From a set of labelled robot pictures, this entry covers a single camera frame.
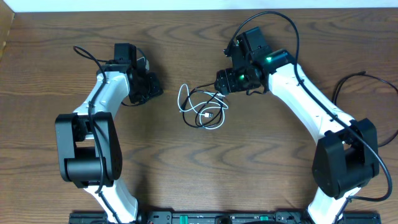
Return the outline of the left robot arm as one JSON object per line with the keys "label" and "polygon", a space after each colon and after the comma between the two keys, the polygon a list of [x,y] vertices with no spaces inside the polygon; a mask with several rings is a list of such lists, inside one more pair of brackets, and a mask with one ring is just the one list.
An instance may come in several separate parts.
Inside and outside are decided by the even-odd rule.
{"label": "left robot arm", "polygon": [[130,43],[114,46],[114,57],[98,60],[82,47],[74,51],[98,66],[96,84],[72,113],[55,120],[60,175],[91,194],[102,212],[72,212],[70,223],[147,223],[147,214],[121,178],[123,157],[114,118],[128,98],[129,107],[160,96],[163,90],[150,72],[146,56]]}

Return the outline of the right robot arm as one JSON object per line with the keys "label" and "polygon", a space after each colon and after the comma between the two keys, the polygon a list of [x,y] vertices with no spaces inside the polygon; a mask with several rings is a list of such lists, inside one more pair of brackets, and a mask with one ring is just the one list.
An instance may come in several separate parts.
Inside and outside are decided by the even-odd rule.
{"label": "right robot arm", "polygon": [[318,185],[307,208],[312,223],[335,223],[346,204],[379,174],[376,128],[334,105],[285,49],[225,50],[233,66],[217,73],[222,95],[254,92],[260,86],[282,100],[304,124],[317,146],[312,175]]}

